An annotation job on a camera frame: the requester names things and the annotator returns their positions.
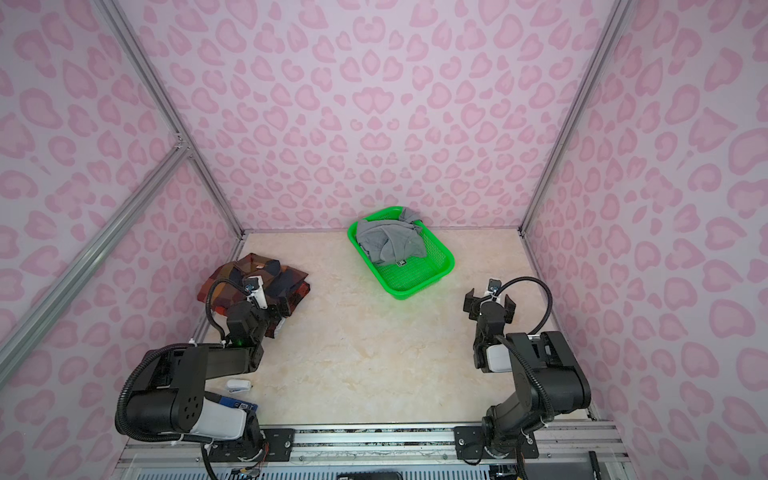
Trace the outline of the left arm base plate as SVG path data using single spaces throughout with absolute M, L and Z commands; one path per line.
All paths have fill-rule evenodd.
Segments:
M 246 431 L 237 440 L 213 443 L 208 458 L 212 463 L 287 462 L 293 449 L 295 430 L 275 428 Z

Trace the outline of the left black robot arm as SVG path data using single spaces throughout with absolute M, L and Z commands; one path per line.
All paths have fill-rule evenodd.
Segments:
M 202 444 L 259 442 L 259 427 L 244 410 L 206 396 L 206 382 L 255 372 L 268 331 L 292 314 L 290 288 L 259 276 L 217 279 L 204 300 L 204 314 L 218 332 L 215 343 L 191 340 L 148 351 L 128 376 L 115 411 L 117 431 L 142 442 Z

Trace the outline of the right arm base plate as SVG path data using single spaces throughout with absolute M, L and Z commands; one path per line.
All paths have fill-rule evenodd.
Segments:
M 477 464 L 482 460 L 512 460 L 520 451 L 525 460 L 538 459 L 540 452 L 533 433 L 520 436 L 499 448 L 492 448 L 491 441 L 485 439 L 483 428 L 479 425 L 457 426 L 452 428 L 455 453 L 458 460 Z

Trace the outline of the green plastic basket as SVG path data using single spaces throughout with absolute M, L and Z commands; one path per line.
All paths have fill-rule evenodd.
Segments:
M 367 258 L 362 248 L 356 241 L 356 228 L 358 222 L 366 220 L 397 219 L 401 211 L 407 207 L 387 207 L 368 216 L 360 218 L 349 226 L 347 237 L 365 266 L 377 279 L 382 288 L 397 300 L 405 300 L 429 286 L 437 283 L 455 267 L 455 258 L 452 252 L 438 239 L 422 220 L 421 237 L 423 238 L 427 256 L 425 258 L 410 258 L 404 265 L 375 266 Z

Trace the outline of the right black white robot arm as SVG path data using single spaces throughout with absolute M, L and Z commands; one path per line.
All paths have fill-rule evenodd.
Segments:
M 591 388 L 574 353 L 559 331 L 506 333 L 515 304 L 506 297 L 477 297 L 469 291 L 463 311 L 476 322 L 475 368 L 510 373 L 514 392 L 488 408 L 478 426 L 454 429 L 457 458 L 469 465 L 484 459 L 535 459 L 535 432 L 557 416 L 586 409 Z

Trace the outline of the grey long sleeve shirt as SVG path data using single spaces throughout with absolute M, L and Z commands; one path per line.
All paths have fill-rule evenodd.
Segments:
M 410 258 L 425 258 L 420 215 L 404 208 L 397 219 L 358 222 L 356 241 L 375 266 L 404 265 Z

